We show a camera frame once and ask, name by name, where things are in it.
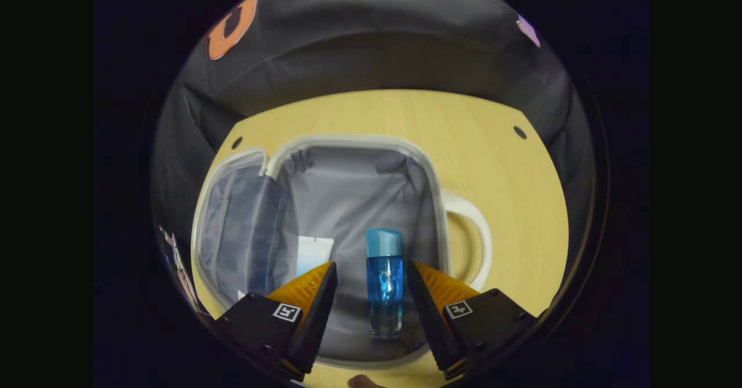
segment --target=perfume bottle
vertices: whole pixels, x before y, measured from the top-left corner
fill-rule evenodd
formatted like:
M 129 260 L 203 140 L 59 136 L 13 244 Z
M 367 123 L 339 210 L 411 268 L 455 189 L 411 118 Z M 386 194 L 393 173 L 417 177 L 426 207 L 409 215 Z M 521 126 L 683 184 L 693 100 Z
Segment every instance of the perfume bottle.
M 402 235 L 397 230 L 366 230 L 370 330 L 374 338 L 395 340 L 402 330 Z

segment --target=open toiletry bag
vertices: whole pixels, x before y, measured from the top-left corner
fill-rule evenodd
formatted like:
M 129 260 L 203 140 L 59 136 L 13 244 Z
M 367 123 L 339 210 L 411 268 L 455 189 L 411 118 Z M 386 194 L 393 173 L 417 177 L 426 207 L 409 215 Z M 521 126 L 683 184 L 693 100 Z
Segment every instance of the open toiletry bag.
M 480 231 L 482 264 L 466 283 L 481 290 L 492 262 L 487 222 L 472 203 L 440 187 L 416 145 L 378 135 L 312 135 L 286 143 L 270 160 L 249 147 L 214 166 L 204 182 L 193 267 L 224 312 L 248 292 L 268 295 L 295 278 L 302 251 L 313 250 L 302 242 L 330 242 L 337 290 L 317 362 L 396 366 L 425 350 L 425 336 L 405 290 L 401 338 L 371 338 L 365 232 L 399 230 L 405 260 L 448 272 L 447 211 Z

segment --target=blue bottle cap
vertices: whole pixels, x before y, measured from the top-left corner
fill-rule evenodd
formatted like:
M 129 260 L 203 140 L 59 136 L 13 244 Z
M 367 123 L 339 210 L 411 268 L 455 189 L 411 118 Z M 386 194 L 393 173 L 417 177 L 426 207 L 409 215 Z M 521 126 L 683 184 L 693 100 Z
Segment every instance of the blue bottle cap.
M 398 230 L 366 230 L 366 258 L 401 256 L 402 235 Z

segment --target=orange letter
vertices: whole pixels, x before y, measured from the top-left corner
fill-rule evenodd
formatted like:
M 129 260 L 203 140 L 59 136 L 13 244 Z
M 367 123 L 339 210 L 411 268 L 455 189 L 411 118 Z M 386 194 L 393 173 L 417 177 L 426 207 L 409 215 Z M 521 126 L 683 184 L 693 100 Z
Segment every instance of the orange letter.
M 247 29 L 252 24 L 252 20 L 255 18 L 255 5 L 257 5 L 257 0 L 244 0 L 238 5 L 239 21 L 227 37 L 224 36 L 224 29 L 227 25 L 227 20 L 230 19 L 231 13 L 214 27 L 214 30 L 209 34 L 209 57 L 212 60 L 217 60 L 224 56 L 226 52 L 229 52 L 242 39 L 242 36 L 245 35 Z

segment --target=black background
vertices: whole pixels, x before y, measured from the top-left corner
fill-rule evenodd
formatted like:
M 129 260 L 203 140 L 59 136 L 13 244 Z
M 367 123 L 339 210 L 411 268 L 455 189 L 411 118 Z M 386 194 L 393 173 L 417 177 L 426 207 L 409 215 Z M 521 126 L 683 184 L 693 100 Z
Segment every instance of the black background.
M 522 385 L 649 384 L 649 0 L 505 0 L 591 85 L 610 209 L 577 303 Z M 93 384 L 244 386 L 167 275 L 148 210 L 154 121 L 196 42 L 239 0 L 93 0 Z

